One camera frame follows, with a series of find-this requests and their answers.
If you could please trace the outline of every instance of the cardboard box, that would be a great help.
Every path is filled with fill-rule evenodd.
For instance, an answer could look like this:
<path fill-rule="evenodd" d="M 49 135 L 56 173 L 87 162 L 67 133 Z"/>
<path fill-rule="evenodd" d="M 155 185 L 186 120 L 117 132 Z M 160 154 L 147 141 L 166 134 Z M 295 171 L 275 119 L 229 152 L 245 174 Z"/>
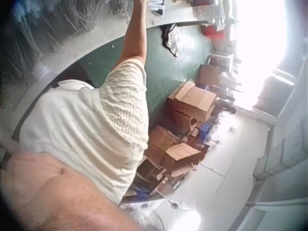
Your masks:
<path fill-rule="evenodd" d="M 220 74 L 223 69 L 218 66 L 203 64 L 200 66 L 198 82 L 204 85 L 217 86 L 220 82 Z"/>
<path fill-rule="evenodd" d="M 191 81 L 179 86 L 169 96 L 168 103 L 172 110 L 181 112 L 197 121 L 206 122 L 214 109 L 216 94 L 198 88 Z"/>
<path fill-rule="evenodd" d="M 160 150 L 166 151 L 173 144 L 181 143 L 180 139 L 173 135 L 168 129 L 157 125 L 150 133 L 149 143 L 153 144 Z"/>
<path fill-rule="evenodd" d="M 185 143 L 176 144 L 167 149 L 160 165 L 167 169 L 172 177 L 187 173 L 199 164 L 201 152 Z"/>
<path fill-rule="evenodd" d="M 148 149 L 144 154 L 154 163 L 159 165 L 166 153 L 166 150 L 174 144 L 179 144 L 182 141 L 177 136 L 173 135 L 168 129 L 157 125 L 150 133 Z"/>
<path fill-rule="evenodd" d="M 192 131 L 198 123 L 198 121 L 195 118 L 185 115 L 181 112 L 171 110 L 171 113 L 173 115 L 177 127 L 184 129 L 186 131 Z"/>

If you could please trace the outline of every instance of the red object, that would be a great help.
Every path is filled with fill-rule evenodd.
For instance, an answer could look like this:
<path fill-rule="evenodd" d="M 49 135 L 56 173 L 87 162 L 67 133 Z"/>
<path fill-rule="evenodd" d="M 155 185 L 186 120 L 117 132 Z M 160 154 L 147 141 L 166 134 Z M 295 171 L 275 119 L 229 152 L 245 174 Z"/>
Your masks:
<path fill-rule="evenodd" d="M 217 31 L 216 26 L 206 26 L 204 28 L 204 35 L 211 39 L 223 39 L 225 37 L 225 30 Z"/>

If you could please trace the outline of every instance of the wall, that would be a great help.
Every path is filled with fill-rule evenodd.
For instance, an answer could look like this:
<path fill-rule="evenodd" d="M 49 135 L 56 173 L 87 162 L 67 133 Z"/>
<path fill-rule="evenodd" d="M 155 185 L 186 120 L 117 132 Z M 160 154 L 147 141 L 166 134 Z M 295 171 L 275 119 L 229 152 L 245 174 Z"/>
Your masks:
<path fill-rule="evenodd" d="M 292 169 L 284 171 L 264 182 L 260 202 L 288 201 L 305 198 L 308 195 L 308 159 Z M 277 211 L 267 211 L 257 231 L 304 230 L 308 210 L 305 205 L 290 205 Z"/>
<path fill-rule="evenodd" d="M 260 202 L 285 201 L 308 195 L 308 159 L 265 180 Z"/>
<path fill-rule="evenodd" d="M 286 212 L 266 212 L 256 231 L 303 231 L 307 206 L 298 205 Z"/>
<path fill-rule="evenodd" d="M 268 156 L 258 160 L 254 176 L 277 175 L 308 157 L 307 145 L 307 59 L 282 114 L 278 118 Z"/>
<path fill-rule="evenodd" d="M 225 231 L 239 215 L 253 188 L 257 159 L 264 155 L 268 127 L 241 114 L 226 118 L 214 139 L 222 144 L 210 150 L 203 163 L 171 196 L 201 215 L 200 231 Z M 157 209 L 163 222 L 176 219 L 177 211 L 165 201 Z"/>

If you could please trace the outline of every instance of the stacked cardboard boxes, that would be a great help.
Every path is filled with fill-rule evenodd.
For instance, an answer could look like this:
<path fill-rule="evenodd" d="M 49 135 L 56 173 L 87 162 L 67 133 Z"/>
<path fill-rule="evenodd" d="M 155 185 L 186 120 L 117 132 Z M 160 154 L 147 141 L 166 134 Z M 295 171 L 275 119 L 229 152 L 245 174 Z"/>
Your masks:
<path fill-rule="evenodd" d="M 182 141 L 162 126 L 156 126 L 149 138 L 145 155 L 156 165 L 165 168 L 172 177 L 195 168 L 202 158 L 201 151 Z"/>
<path fill-rule="evenodd" d="M 206 122 L 214 109 L 216 94 L 198 88 L 191 81 L 182 83 L 168 97 L 178 126 L 193 130 L 197 122 Z"/>
<path fill-rule="evenodd" d="M 198 142 L 198 131 L 210 118 L 215 100 L 216 94 L 196 87 L 191 81 L 180 84 L 168 97 L 167 103 L 177 127 L 188 132 L 180 139 L 157 125 L 150 133 L 148 149 L 144 153 L 147 160 L 137 169 L 143 187 L 154 192 L 159 185 L 170 179 L 180 180 L 196 169 L 209 148 Z"/>

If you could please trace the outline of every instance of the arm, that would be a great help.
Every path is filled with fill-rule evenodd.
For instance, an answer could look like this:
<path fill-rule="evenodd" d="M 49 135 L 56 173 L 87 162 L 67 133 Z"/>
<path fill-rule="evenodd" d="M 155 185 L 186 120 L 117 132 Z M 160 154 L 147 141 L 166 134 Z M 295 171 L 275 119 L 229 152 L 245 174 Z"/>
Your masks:
<path fill-rule="evenodd" d="M 115 66 L 131 58 L 145 63 L 147 51 L 145 15 L 146 0 L 134 0 L 134 9 L 124 37 L 123 49 Z"/>

